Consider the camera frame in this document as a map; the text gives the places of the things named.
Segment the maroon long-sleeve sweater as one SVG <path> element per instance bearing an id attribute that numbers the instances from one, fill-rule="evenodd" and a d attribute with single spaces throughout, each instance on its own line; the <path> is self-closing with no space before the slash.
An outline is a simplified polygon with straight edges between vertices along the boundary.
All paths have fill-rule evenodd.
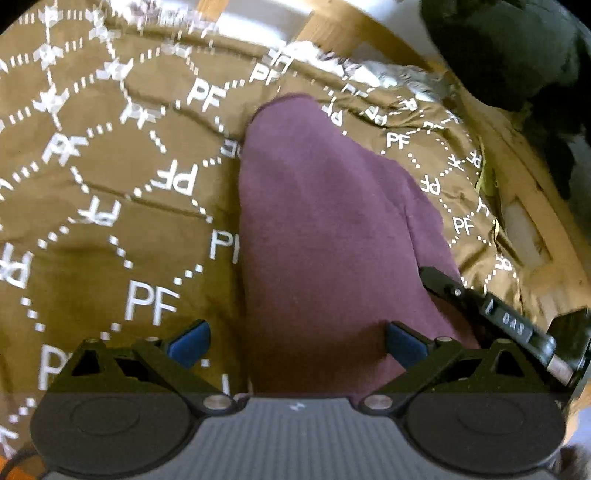
<path id="1" fill-rule="evenodd" d="M 238 177 L 243 341 L 254 392 L 363 397 L 398 376 L 385 328 L 477 342 L 419 276 L 457 264 L 440 213 L 397 162 L 342 135 L 307 95 L 246 129 Z"/>

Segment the brown PF patterned duvet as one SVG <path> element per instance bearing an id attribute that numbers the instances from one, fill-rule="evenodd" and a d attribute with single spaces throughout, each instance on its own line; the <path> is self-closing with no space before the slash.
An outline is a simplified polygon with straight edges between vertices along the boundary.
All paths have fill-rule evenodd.
<path id="1" fill-rule="evenodd" d="M 372 87 L 290 47 L 125 1 L 41 1 L 1 37 L 1 457 L 79 344 L 122 348 L 196 320 L 194 373 L 252 390 L 243 341 L 238 177 L 260 107 L 307 95 L 342 135 L 410 174 L 441 215 L 459 282 L 536 317 L 477 186 L 485 158 L 445 105 Z"/>

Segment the black puffy jacket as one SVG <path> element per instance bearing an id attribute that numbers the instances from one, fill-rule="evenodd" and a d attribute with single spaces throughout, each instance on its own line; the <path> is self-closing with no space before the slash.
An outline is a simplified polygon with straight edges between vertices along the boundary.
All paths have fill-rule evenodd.
<path id="1" fill-rule="evenodd" d="M 431 41 L 482 103 L 517 113 L 560 196 L 590 137 L 590 13 L 584 1 L 423 1 Z"/>

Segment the wooden bed frame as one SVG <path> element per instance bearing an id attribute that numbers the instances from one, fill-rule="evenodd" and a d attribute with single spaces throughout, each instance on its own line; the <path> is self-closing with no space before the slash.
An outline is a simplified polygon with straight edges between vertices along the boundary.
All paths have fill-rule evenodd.
<path id="1" fill-rule="evenodd" d="M 446 71 L 416 1 L 197 1 L 197 11 L 226 33 L 308 40 L 348 57 Z M 509 239 L 526 265 L 525 285 L 546 319 L 590 304 L 590 247 L 541 158 L 509 113 L 466 89 L 462 116 L 484 144 L 489 176 Z"/>

